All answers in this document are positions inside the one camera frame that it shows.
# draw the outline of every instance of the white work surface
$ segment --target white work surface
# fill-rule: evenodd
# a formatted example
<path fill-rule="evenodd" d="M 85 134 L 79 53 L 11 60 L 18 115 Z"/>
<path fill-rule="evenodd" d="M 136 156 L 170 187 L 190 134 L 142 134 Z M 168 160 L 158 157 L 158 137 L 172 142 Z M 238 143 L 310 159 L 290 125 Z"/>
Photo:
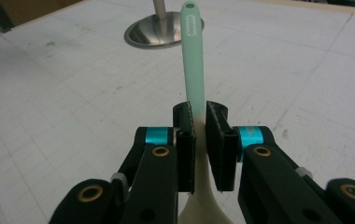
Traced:
<path fill-rule="evenodd" d="M 229 108 L 231 125 L 268 126 L 321 187 L 355 179 L 355 15 L 197 3 L 206 24 L 206 99 Z M 165 4 L 180 11 L 183 1 Z M 117 172 L 137 127 L 172 126 L 172 107 L 186 98 L 181 47 L 135 49 L 123 40 L 151 14 L 150 0 L 91 0 L 0 35 L 6 223 L 47 223 L 78 182 Z M 216 197 L 244 223 L 237 188 Z"/>

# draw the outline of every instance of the white table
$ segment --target white table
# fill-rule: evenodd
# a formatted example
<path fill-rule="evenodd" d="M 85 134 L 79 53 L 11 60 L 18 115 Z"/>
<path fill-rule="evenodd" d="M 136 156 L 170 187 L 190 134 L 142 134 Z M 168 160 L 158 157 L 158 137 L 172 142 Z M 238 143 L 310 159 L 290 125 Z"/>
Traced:
<path fill-rule="evenodd" d="M 323 188 L 332 178 L 355 179 L 355 15 L 197 3 L 206 23 L 206 99 L 226 105 L 234 126 L 270 127 Z M 123 40 L 129 25 L 153 13 L 151 1 L 84 1 L 0 35 L 7 223 L 47 223 L 78 182 L 117 172 L 137 127 L 172 125 L 172 107 L 185 101 L 181 48 L 134 49 Z M 216 194 L 225 213 L 244 222 L 237 188 Z"/>

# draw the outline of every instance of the blue anodized part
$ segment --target blue anodized part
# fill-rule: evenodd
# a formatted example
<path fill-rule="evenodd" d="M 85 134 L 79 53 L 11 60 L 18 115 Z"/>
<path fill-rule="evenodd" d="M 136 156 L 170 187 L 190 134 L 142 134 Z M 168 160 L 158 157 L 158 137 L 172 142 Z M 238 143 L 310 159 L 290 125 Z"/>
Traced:
<path fill-rule="evenodd" d="M 167 127 L 148 127 L 146 130 L 147 145 L 167 145 L 168 128 Z"/>
<path fill-rule="evenodd" d="M 244 150 L 245 147 L 252 144 L 264 143 L 262 131 L 258 126 L 240 126 L 237 127 L 241 135 L 242 153 L 239 162 L 244 161 Z"/>

